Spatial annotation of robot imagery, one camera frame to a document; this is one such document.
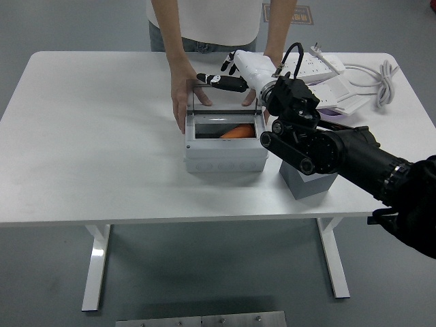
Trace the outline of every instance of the orange object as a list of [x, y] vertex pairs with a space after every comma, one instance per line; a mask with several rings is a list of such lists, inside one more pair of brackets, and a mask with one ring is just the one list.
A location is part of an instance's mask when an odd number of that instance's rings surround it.
[[254, 138], [256, 133], [251, 124], [240, 124], [219, 138]]

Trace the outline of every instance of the white cable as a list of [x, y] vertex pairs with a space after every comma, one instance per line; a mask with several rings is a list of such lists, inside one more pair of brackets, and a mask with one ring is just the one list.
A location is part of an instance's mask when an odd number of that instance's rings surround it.
[[368, 95], [369, 94], [376, 94], [377, 95], [376, 103], [377, 103], [378, 108], [382, 108], [386, 104], [390, 104], [392, 102], [392, 100], [394, 99], [394, 95], [395, 95], [395, 88], [394, 88], [394, 85], [392, 83], [392, 77], [398, 71], [399, 66], [396, 66], [393, 69], [392, 65], [389, 63], [389, 61], [385, 60], [383, 62], [383, 65], [380, 65], [380, 72], [377, 72], [370, 67], [367, 67], [364, 65], [359, 65], [356, 63], [344, 63], [344, 65], [348, 69], [357, 69], [357, 70], [361, 70], [362, 72], [366, 72], [368, 75], [370, 75], [371, 77], [373, 77], [374, 79], [377, 80], [377, 82], [373, 83], [373, 84], [358, 84], [358, 83], [352, 82], [351, 80], [349, 82], [352, 85], [354, 85], [355, 87], [377, 87], [377, 86], [380, 86], [379, 91], [377, 93], [367, 93]]
[[336, 68], [334, 68], [334, 66], [327, 59], [324, 58], [324, 56], [321, 53], [320, 48], [321, 48], [321, 45], [318, 46], [318, 43], [315, 43], [315, 46], [311, 46], [309, 53], [312, 56], [317, 57], [323, 63], [325, 63], [327, 65], [327, 67], [329, 67], [333, 72], [340, 75], [341, 73], [338, 72], [338, 70]]

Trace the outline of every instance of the black cable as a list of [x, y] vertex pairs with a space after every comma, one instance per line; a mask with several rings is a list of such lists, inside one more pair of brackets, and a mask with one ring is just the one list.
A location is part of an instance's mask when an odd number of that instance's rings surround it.
[[294, 80], [297, 78], [298, 72], [300, 71], [300, 66], [301, 66], [301, 63], [302, 63], [302, 58], [305, 55], [305, 52], [302, 49], [301, 43], [300, 42], [295, 42], [294, 44], [292, 44], [288, 48], [288, 50], [286, 51], [285, 56], [283, 57], [283, 59], [281, 61], [281, 65], [285, 65], [287, 56], [289, 56], [289, 53], [291, 53], [292, 49], [295, 48], [296, 46], [298, 47], [298, 54], [299, 54], [299, 56], [298, 56], [297, 66], [295, 67], [295, 70], [294, 70]]

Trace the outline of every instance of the gray floor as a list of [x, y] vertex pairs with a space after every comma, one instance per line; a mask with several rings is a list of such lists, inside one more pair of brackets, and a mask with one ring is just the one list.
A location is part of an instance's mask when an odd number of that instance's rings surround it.
[[[436, 14], [429, 0], [299, 4], [310, 6], [314, 25], [293, 25], [289, 44], [392, 54], [436, 122]], [[149, 50], [142, 0], [0, 0], [0, 8], [0, 114], [34, 52]], [[266, 29], [261, 22], [259, 51]], [[289, 327], [434, 326], [435, 260], [365, 218], [346, 219], [336, 231], [347, 300], [334, 299], [313, 220], [117, 225], [101, 309], [82, 313], [93, 242], [85, 228], [3, 228], [0, 326], [114, 326], [275, 310], [285, 311]]]

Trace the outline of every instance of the white table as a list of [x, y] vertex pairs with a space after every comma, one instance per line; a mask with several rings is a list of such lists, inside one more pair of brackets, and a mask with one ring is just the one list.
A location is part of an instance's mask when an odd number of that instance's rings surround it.
[[[388, 54], [337, 55], [396, 66]], [[218, 74], [225, 54], [191, 58], [198, 72]], [[394, 84], [385, 110], [371, 101], [337, 121], [369, 125], [396, 156], [426, 159], [436, 153], [436, 129], [401, 71]], [[328, 192], [295, 201], [272, 154], [261, 173], [188, 174], [169, 85], [162, 53], [34, 54], [0, 122], [0, 227], [85, 225], [95, 238], [88, 311], [98, 308], [110, 224], [317, 218], [335, 296], [349, 297], [333, 227], [382, 204], [340, 176]]]

